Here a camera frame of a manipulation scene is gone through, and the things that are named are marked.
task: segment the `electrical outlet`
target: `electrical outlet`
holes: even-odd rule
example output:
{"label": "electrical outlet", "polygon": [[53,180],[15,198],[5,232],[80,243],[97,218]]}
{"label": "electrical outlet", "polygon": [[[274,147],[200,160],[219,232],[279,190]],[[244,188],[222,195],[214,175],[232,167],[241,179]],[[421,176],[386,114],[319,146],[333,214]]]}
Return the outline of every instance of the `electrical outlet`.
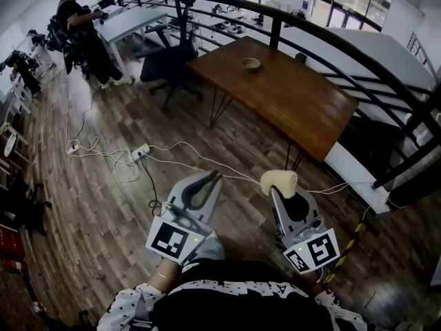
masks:
{"label": "electrical outlet", "polygon": [[140,148],[133,151],[131,154],[133,162],[139,161],[138,152],[141,153],[141,158],[145,157],[147,153],[150,153],[150,147],[148,146],[148,144],[144,143]]}
{"label": "electrical outlet", "polygon": [[73,147],[69,146],[68,154],[74,154],[76,151],[80,149],[80,145],[75,144]]}

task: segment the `sponge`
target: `sponge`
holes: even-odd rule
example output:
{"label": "sponge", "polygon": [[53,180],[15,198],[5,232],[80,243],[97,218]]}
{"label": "sponge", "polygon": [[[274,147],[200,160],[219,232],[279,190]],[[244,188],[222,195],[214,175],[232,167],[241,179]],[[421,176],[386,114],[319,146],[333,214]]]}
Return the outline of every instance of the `sponge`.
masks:
{"label": "sponge", "polygon": [[260,178],[260,187],[265,195],[275,186],[284,198],[290,199],[296,194],[297,173],[292,170],[269,170]]}

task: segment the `wooden bowl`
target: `wooden bowl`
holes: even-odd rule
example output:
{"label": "wooden bowl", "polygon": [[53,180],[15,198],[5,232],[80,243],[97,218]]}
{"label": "wooden bowl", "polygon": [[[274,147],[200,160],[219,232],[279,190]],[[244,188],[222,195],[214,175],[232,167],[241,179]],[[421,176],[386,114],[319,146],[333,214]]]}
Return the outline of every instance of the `wooden bowl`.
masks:
{"label": "wooden bowl", "polygon": [[256,72],[262,65],[260,61],[255,58],[243,58],[240,63],[247,72]]}

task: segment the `bracelet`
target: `bracelet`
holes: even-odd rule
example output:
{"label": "bracelet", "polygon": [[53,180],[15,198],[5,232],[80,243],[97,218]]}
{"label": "bracelet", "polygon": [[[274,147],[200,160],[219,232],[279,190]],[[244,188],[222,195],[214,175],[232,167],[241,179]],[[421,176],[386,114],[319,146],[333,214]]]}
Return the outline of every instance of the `bracelet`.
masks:
{"label": "bracelet", "polygon": [[173,279],[173,278],[171,278],[171,277],[167,277],[167,276],[163,275],[163,274],[160,273],[160,272],[156,272],[156,273],[159,274],[159,276],[162,276],[162,277],[164,277],[165,279],[169,279],[169,280],[171,280],[171,281],[178,281],[179,279],[181,279],[181,276],[180,276],[178,279]]}

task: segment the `window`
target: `window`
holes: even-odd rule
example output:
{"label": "window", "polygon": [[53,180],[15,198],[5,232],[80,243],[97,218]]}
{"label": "window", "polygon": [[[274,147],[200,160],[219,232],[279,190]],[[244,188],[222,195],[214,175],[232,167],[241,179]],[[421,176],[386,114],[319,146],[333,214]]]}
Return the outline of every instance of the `window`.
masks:
{"label": "window", "polygon": [[383,27],[392,0],[371,0],[366,17]]}
{"label": "window", "polygon": [[323,27],[381,32],[391,3],[392,0],[315,0],[311,21]]}
{"label": "window", "polygon": [[311,22],[326,27],[328,23],[329,11],[331,11],[331,4],[322,0],[314,0],[314,8],[312,10]]}

